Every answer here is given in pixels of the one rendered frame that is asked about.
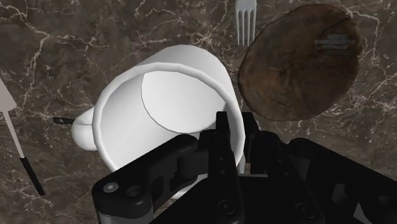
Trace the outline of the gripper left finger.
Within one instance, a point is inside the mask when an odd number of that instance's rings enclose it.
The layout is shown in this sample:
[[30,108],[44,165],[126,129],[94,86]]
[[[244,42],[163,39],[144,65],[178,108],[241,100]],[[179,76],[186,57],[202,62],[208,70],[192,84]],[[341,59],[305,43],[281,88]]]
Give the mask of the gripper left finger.
[[155,211],[181,189],[182,224],[244,224],[244,201],[227,113],[199,137],[180,134],[98,180],[92,198],[99,224],[161,224]]

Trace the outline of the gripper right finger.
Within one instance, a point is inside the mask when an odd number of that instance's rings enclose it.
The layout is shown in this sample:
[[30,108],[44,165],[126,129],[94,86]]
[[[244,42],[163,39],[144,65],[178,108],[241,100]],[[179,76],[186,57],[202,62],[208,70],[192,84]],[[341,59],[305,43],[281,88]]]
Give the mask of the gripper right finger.
[[305,138],[289,143],[242,114],[251,174],[284,196],[290,224],[397,224],[397,181]]

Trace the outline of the white mug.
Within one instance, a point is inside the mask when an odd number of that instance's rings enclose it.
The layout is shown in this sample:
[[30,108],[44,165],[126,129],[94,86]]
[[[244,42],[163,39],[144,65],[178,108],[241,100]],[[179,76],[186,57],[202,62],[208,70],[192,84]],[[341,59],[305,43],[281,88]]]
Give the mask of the white mug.
[[74,142],[97,151],[116,171],[179,134],[198,137],[227,113],[239,162],[245,133],[230,76],[221,61],[193,45],[169,46],[118,75],[71,127]]

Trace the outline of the brown round wooden plate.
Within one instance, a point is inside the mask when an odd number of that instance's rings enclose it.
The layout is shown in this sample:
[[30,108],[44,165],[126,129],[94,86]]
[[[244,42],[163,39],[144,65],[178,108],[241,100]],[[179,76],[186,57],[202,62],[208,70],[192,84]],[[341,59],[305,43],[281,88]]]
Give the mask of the brown round wooden plate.
[[313,118],[354,83],[362,38],[352,17],[331,4],[306,4],[267,24],[244,56],[239,91],[273,121]]

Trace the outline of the white fork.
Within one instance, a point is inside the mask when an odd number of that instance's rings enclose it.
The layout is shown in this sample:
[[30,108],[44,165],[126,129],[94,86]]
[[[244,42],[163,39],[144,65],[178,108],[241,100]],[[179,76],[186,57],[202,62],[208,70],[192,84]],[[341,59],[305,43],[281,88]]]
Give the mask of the white fork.
[[256,6],[256,0],[235,1],[235,26],[239,46],[249,46],[254,41]]

